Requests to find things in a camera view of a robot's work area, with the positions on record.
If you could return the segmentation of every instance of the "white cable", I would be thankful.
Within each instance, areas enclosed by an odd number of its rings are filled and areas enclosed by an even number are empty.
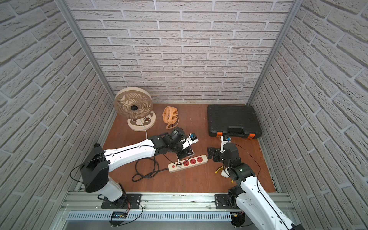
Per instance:
[[[143,126],[143,128],[144,128],[144,131],[146,131],[146,139],[148,139],[147,138],[147,130],[146,130],[146,127],[144,127],[144,125],[143,125],[143,122],[141,121],[141,119],[139,119],[140,120],[140,122],[141,122],[141,125]]]

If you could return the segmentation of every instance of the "fan base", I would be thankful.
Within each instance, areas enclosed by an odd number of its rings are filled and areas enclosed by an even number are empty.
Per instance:
[[[142,132],[145,129],[151,128],[156,122],[156,114],[154,111],[151,111],[146,117],[141,119],[128,119],[129,127],[137,132]]]

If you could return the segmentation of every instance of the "toolbox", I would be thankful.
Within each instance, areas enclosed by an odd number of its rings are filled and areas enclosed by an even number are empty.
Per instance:
[[[230,135],[256,139],[262,135],[261,126],[252,106],[209,105],[207,117],[208,134],[211,137]]]

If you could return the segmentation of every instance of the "orange fan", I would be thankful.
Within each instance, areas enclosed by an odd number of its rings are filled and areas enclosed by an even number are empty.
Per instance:
[[[174,107],[167,106],[162,113],[162,117],[163,117],[163,122],[167,124],[166,126],[167,130],[171,128],[175,128],[179,123],[178,110]]]

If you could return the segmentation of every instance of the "white brick wall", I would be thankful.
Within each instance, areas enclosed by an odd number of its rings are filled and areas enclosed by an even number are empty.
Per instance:
[[[306,229],[368,227],[368,1],[304,0],[252,105]]]
[[[0,228],[48,229],[113,104],[54,1],[1,2]]]
[[[156,103],[243,104],[291,0],[68,4],[115,93],[138,86]]]

